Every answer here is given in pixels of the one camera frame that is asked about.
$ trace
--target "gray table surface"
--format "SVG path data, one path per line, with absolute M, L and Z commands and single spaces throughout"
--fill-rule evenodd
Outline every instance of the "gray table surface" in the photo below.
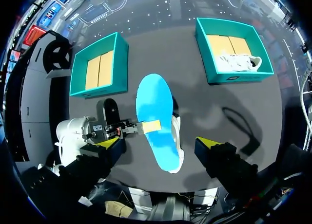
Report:
M 136 121 L 138 85 L 146 75 L 158 73 L 176 99 L 181 116 L 181 147 L 185 151 L 180 172 L 162 171 L 146 137 L 130 135 L 126 138 L 127 152 L 112 169 L 109 181 L 158 192 L 220 186 L 194 154 L 197 136 L 234 144 L 247 162 L 258 164 L 259 170 L 275 161 L 282 130 L 277 76 L 257 83 L 209 85 L 194 33 L 194 27 L 177 27 L 126 38 L 128 92 L 92 99 L 70 97 L 71 118 L 96 116 L 97 102 L 113 98 L 121 119 Z

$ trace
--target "cardboard insert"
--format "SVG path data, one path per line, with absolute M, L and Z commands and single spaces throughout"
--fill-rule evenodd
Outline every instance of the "cardboard insert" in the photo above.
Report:
M 212 53 L 214 56 L 220 56 L 222 54 L 235 54 L 229 37 L 207 35 L 207 39 L 211 44 Z
M 92 89 L 98 86 L 100 56 L 88 61 L 85 89 Z
M 206 35 L 214 56 L 224 53 L 229 55 L 252 55 L 244 38 L 219 35 Z
M 247 42 L 244 38 L 239 37 L 229 37 L 235 54 L 237 55 L 252 55 L 250 49 L 247 45 Z
M 112 84 L 113 51 L 101 55 L 98 74 L 98 86 Z

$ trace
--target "insole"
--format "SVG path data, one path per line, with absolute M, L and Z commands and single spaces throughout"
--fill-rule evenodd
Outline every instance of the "insole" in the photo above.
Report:
M 159 120 L 161 130 L 145 134 L 159 167 L 179 167 L 179 155 L 171 130 L 173 100 L 166 81 L 158 74 L 144 77 L 137 89 L 136 115 L 139 122 Z

